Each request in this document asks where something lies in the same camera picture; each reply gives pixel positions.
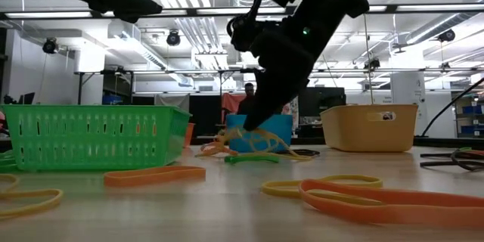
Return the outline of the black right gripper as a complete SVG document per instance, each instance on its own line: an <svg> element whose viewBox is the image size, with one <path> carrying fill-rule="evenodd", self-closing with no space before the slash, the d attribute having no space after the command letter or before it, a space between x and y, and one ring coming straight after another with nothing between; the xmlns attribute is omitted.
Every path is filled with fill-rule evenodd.
<svg viewBox="0 0 484 242"><path fill-rule="evenodd" d="M244 128L253 131L280 114L307 85L314 63L333 35L326 23L297 23L293 18L266 26L250 45L263 68L253 83L244 86Z"/></svg>

